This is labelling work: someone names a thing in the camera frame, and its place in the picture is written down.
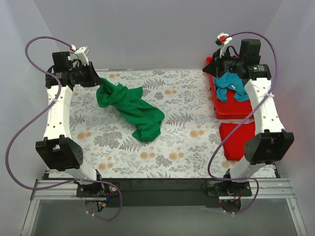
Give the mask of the green t shirt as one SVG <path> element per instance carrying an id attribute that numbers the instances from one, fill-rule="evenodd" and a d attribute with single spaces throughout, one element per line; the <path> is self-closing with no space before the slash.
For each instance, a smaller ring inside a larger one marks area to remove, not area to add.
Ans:
<path id="1" fill-rule="evenodd" d="M 142 99 L 143 88 L 128 88 L 114 85 L 103 78 L 96 91 L 96 100 L 101 108 L 113 106 L 122 117 L 135 126 L 133 137 L 140 142 L 152 142 L 161 134 L 164 113 Z"/>

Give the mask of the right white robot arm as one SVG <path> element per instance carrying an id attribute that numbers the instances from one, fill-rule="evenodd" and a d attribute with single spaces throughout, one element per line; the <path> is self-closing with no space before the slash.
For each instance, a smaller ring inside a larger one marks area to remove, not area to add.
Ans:
<path id="1" fill-rule="evenodd" d="M 235 56 L 228 51 L 232 47 L 229 36 L 219 36 L 216 43 L 220 49 L 203 71 L 216 78 L 226 72 L 238 75 L 252 106 L 252 112 L 244 120 L 253 117 L 255 122 L 255 136 L 246 142 L 244 156 L 224 177 L 216 178 L 224 181 L 223 191 L 232 196 L 241 189 L 240 182 L 246 182 L 264 166 L 280 161 L 292 145 L 294 135 L 285 130 L 278 116 L 272 94 L 276 80 L 271 78 L 269 66 L 260 63 L 260 40 L 243 39 Z"/>

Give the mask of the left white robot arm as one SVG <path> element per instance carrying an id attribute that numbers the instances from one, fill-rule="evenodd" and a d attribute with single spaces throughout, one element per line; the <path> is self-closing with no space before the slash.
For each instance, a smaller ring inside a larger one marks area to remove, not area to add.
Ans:
<path id="1" fill-rule="evenodd" d="M 52 54 L 54 64 L 45 76 L 52 107 L 48 110 L 43 139 L 36 142 L 35 149 L 49 169 L 66 172 L 81 184 L 88 184 L 88 191 L 98 197 L 105 190 L 104 183 L 99 181 L 101 175 L 85 161 L 82 148 L 71 137 L 69 125 L 74 87 L 90 88 L 102 84 L 87 52 L 87 47 L 80 47 L 74 52 L 75 59 L 70 58 L 70 52 Z"/>

